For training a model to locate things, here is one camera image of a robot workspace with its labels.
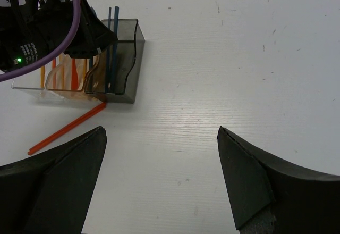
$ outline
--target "cable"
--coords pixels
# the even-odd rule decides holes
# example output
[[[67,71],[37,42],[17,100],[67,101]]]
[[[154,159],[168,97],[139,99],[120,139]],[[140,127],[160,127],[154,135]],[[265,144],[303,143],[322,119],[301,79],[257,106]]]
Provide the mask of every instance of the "cable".
[[[72,25],[70,28],[69,33],[65,37],[65,39],[60,43],[58,47],[54,49],[50,54],[46,55],[45,57],[39,59],[38,61],[35,61],[32,64],[29,64],[27,66],[24,66],[23,68],[0,74],[0,82],[1,81],[7,81],[19,76],[23,76],[24,74],[27,74],[29,72],[32,72],[43,65],[46,65],[56,57],[58,57],[66,48],[70,45],[73,38],[77,34],[79,22],[80,22],[80,0],[72,0],[73,1],[73,20]]]

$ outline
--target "table surface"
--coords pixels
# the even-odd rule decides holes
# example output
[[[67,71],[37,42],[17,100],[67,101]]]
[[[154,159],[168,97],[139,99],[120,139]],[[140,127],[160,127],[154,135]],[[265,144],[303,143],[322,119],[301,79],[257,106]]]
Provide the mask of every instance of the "table surface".
[[[48,147],[106,129],[83,232],[237,233],[220,125],[340,174],[340,0],[88,1],[102,19],[115,5],[138,18],[147,42],[136,103],[110,104]],[[37,102],[10,82],[0,93],[0,165],[87,111]]]

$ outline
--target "white table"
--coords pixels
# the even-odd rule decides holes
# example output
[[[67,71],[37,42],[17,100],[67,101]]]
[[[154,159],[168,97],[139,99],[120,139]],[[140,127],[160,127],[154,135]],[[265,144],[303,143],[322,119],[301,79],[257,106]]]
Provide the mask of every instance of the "white table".
[[[237,233],[220,166],[223,125],[288,161],[340,174],[340,0],[88,0],[138,18],[134,105],[111,104],[48,148],[103,126],[85,233]],[[0,84],[0,165],[86,107]]]

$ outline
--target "white tabletop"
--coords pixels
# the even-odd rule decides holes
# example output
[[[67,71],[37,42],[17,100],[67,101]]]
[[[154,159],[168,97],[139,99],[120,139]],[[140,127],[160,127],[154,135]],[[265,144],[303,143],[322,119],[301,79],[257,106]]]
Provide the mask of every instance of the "white tabletop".
[[[138,18],[147,40],[134,105],[55,141],[106,129],[83,232],[237,233],[220,125],[288,161],[340,174],[340,0],[88,0]],[[0,165],[87,111],[0,83]]]

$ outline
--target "scratch mark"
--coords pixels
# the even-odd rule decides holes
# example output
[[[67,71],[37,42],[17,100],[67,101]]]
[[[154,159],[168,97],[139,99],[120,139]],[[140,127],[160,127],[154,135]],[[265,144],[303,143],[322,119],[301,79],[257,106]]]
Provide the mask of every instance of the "scratch mark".
[[[215,4],[216,4],[216,7],[217,7],[217,11],[218,11],[218,13],[220,13],[220,10],[219,10],[219,4],[217,3],[217,1],[215,1]]]

